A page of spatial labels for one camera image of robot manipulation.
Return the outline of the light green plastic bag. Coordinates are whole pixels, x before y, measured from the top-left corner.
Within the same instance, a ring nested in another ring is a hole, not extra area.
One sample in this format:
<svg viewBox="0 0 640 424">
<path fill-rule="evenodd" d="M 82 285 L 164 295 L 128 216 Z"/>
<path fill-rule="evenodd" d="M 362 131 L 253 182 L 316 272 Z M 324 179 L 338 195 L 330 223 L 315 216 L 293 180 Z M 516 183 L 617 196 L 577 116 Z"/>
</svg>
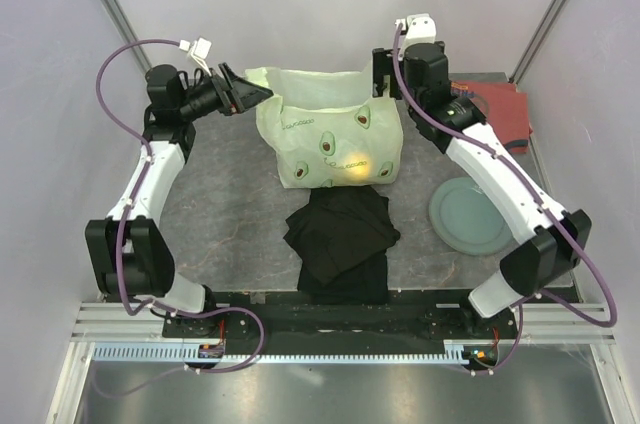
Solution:
<svg viewBox="0 0 640 424">
<path fill-rule="evenodd" d="M 372 65 L 336 73 L 266 70 L 274 96 L 256 107 L 256 126 L 275 151 L 280 182 L 289 189 L 391 184 L 404 143 L 396 101 L 372 97 Z M 372 177 L 347 182 L 334 171 L 353 152 L 372 159 Z"/>
</svg>

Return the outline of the yellow lemon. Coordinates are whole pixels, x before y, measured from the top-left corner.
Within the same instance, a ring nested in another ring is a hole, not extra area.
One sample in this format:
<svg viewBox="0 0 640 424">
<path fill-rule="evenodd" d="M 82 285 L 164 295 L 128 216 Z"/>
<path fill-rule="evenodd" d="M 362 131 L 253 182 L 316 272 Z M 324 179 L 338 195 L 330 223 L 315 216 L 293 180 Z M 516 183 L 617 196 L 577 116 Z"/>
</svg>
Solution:
<svg viewBox="0 0 640 424">
<path fill-rule="evenodd" d="M 338 161 L 333 167 L 347 182 L 364 182 L 372 177 L 372 159 L 364 152 L 353 152 Z"/>
</svg>

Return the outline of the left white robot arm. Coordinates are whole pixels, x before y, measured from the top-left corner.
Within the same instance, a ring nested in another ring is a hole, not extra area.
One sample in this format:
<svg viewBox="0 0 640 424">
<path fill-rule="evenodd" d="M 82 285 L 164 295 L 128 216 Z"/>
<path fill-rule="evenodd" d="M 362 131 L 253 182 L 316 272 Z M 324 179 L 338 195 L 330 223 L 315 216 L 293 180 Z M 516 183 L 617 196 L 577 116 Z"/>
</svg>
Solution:
<svg viewBox="0 0 640 424">
<path fill-rule="evenodd" d="M 162 64 L 147 72 L 150 100 L 136 169 L 117 204 L 91 220 L 85 239 L 101 293 L 185 316 L 185 326 L 208 337 L 219 326 L 212 291 L 180 275 L 160 230 L 169 191 L 196 137 L 195 120 L 212 112 L 232 116 L 271 98 L 271 90 L 236 75 L 227 64 L 192 75 Z"/>
</svg>

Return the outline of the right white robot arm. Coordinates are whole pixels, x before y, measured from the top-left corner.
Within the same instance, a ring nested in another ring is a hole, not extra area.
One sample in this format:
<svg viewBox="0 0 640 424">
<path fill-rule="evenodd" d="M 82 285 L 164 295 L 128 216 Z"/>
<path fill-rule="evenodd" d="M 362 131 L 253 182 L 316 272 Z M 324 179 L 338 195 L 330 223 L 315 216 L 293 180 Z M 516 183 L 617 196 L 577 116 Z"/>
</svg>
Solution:
<svg viewBox="0 0 640 424">
<path fill-rule="evenodd" d="M 468 295 L 458 312 L 467 336 L 483 336 L 494 316 L 541 292 L 584 261 L 592 222 L 544 192 L 500 143 L 486 116 L 455 93 L 441 42 L 372 52 L 372 94 L 404 100 L 419 133 L 459 165 L 508 225 L 517 248 Z"/>
</svg>

